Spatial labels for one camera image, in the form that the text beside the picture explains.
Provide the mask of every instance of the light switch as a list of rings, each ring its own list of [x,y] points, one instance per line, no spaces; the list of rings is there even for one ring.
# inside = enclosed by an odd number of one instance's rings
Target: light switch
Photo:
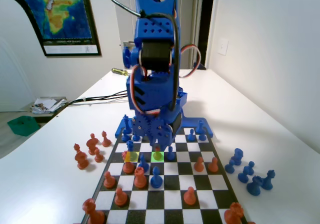
[[[229,40],[225,38],[220,38],[218,43],[218,53],[221,55],[227,54]]]

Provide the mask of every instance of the white wall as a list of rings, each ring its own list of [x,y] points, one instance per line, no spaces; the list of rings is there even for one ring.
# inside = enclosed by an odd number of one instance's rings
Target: white wall
[[[218,0],[208,60],[318,153],[319,6],[320,0]],[[217,53],[220,38],[229,39],[226,56]]]
[[[110,0],[90,1],[102,57],[45,57],[22,7],[0,0],[0,37],[16,55],[35,97],[75,99],[111,68],[123,68],[115,6]]]

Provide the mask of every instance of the white square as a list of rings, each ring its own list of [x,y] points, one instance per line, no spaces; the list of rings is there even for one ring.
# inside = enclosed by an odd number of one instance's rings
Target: white square
[[[145,224],[165,223],[165,210],[146,210]]]
[[[134,175],[121,175],[117,187],[122,188],[122,191],[132,191],[134,180]]]
[[[179,175],[177,162],[165,162],[164,163],[165,175]]]
[[[197,190],[200,209],[218,209],[214,192],[212,190]]]
[[[199,209],[183,209],[183,223],[202,224],[201,211]]]
[[[186,143],[189,152],[201,152],[198,142]]]
[[[107,224],[123,224],[126,223],[128,210],[110,210]]]
[[[202,162],[202,165],[203,165],[204,168],[203,168],[203,170],[201,172],[196,171],[195,164],[196,164],[195,162],[191,162],[193,175],[207,175],[207,169],[205,167],[205,163],[204,162]]]
[[[108,171],[110,172],[111,176],[120,176],[123,167],[123,163],[110,163]]]
[[[187,151],[178,151],[176,153],[176,160],[177,160],[178,163],[189,163],[190,162],[189,152],[187,152]]]
[[[193,187],[196,190],[194,175],[179,175],[180,190],[188,190]]]
[[[141,143],[141,147],[140,147],[140,152],[141,153],[151,153],[152,152],[152,146],[150,146],[149,143]]]
[[[96,210],[110,210],[114,200],[115,191],[99,191],[95,200]]]
[[[176,135],[175,136],[175,143],[186,143],[186,135]]]
[[[214,154],[213,151],[202,151],[201,155],[202,155],[203,161],[205,163],[211,163],[212,162],[212,158],[215,157],[215,154]]]
[[[118,143],[115,152],[116,153],[123,153],[124,151],[128,151],[128,147],[126,143]]]
[[[152,185],[151,185],[151,178],[153,177],[153,175],[150,175],[150,177],[149,177],[149,188],[148,188],[149,191],[163,191],[165,189],[165,186],[164,186],[164,178],[165,178],[165,176],[164,175],[159,175],[159,176],[162,177],[162,185],[159,188],[153,188]]]
[[[164,191],[164,209],[182,209],[180,190]]]
[[[133,190],[130,196],[129,210],[147,209],[147,190]]]
[[[208,175],[212,190],[228,190],[225,179],[222,175]]]
[[[177,151],[176,149],[176,144],[175,143],[171,143],[171,147],[172,147],[172,152],[175,153]],[[169,152],[169,147],[167,146],[164,150],[165,153]]]
[[[198,140],[198,143],[208,143],[209,142],[207,135],[205,135],[206,136],[205,140],[200,140],[199,139],[200,135],[195,135],[195,136],[196,136],[196,139]]]

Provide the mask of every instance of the cable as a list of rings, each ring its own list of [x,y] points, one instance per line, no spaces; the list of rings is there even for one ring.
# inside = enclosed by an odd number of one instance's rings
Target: cable
[[[198,52],[198,59],[197,59],[197,63],[195,65],[195,67],[187,74],[187,75],[184,75],[184,76],[179,76],[180,78],[187,78],[187,77],[190,77],[199,67],[200,65],[200,62],[201,62],[201,53],[200,53],[200,50],[199,48],[194,45],[194,44],[188,44],[188,45],[185,45],[184,47],[181,48],[181,55],[182,53],[184,53],[186,50],[188,49],[196,49],[196,51]]]

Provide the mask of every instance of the green highlighted square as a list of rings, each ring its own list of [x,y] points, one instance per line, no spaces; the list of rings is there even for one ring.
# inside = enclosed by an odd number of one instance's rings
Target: green highlighted square
[[[156,153],[156,151],[153,151],[152,154],[151,154],[151,162],[152,163],[164,163],[165,162],[165,156],[164,156],[164,151],[159,151],[158,153],[161,154],[161,157],[159,160],[156,160],[155,157],[154,157],[154,154]]]

